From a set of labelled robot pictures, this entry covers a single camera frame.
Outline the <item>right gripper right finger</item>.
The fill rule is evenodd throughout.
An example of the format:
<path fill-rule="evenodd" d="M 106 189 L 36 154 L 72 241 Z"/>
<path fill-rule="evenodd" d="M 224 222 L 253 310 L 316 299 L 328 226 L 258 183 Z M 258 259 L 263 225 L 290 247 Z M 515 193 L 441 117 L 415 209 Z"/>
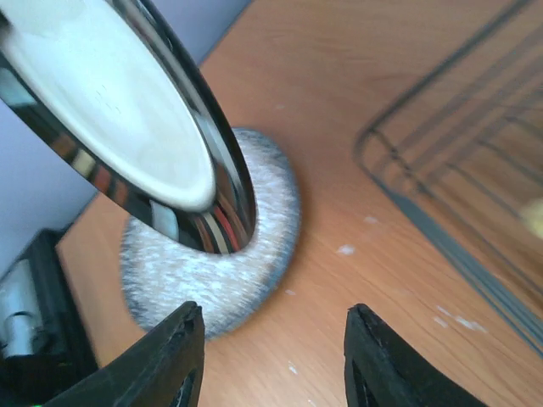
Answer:
<path fill-rule="evenodd" d="M 367 305 L 347 313 L 344 382 L 348 406 L 483 406 L 423 358 Z"/>

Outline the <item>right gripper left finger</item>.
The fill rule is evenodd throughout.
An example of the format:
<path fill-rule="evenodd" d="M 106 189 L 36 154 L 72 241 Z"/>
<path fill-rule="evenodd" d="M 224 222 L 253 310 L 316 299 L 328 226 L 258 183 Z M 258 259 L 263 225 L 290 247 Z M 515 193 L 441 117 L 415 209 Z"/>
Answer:
<path fill-rule="evenodd" d="M 204 373 L 202 308 L 188 301 L 104 368 L 46 407 L 196 407 Z"/>

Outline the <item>black wire dish rack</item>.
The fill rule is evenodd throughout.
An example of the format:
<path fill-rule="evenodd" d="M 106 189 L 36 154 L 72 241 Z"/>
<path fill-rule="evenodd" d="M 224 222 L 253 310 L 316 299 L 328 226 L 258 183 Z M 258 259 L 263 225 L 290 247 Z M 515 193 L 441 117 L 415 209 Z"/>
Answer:
<path fill-rule="evenodd" d="M 353 159 L 483 300 L 542 350 L 542 4 L 510 1 L 379 113 Z"/>

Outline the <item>black rimmed cream plate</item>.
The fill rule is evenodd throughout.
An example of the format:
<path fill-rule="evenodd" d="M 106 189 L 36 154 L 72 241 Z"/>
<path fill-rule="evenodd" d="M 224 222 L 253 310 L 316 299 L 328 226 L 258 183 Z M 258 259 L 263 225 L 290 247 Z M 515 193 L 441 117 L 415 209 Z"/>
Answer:
<path fill-rule="evenodd" d="M 245 248 L 253 185 L 233 129 L 150 1 L 4 1 L 1 98 L 130 215 L 209 254 Z"/>

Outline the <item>yellow mug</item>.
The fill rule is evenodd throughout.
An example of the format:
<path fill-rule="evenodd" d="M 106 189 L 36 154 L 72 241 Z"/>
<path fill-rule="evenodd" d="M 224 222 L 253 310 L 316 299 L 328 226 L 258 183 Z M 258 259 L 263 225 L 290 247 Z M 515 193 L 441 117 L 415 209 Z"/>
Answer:
<path fill-rule="evenodd" d="M 543 237 L 543 199 L 528 202 L 520 211 L 523 225 L 538 238 Z"/>

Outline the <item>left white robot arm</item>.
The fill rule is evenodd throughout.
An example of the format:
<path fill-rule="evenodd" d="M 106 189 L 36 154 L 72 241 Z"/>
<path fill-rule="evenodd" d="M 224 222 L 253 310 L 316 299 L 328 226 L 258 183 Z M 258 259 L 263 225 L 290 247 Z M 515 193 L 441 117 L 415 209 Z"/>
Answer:
<path fill-rule="evenodd" d="M 47 403 L 98 370 L 65 276 L 59 231 L 39 231 L 1 274 L 1 404 Z"/>

